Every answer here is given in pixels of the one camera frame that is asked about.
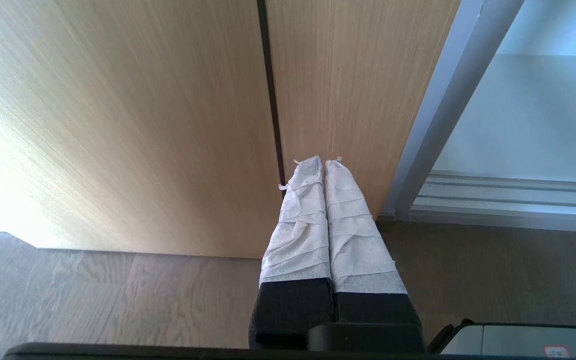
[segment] hardwood floor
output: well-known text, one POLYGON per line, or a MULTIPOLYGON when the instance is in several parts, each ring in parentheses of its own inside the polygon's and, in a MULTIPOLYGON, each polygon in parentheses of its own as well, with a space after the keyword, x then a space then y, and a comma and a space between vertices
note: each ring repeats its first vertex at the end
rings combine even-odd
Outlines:
MULTIPOLYGON (((467 317, 576 325, 576 232, 380 223, 427 341, 467 317)), ((43 250, 0 233, 0 358, 23 342, 247 347, 259 260, 43 250)))

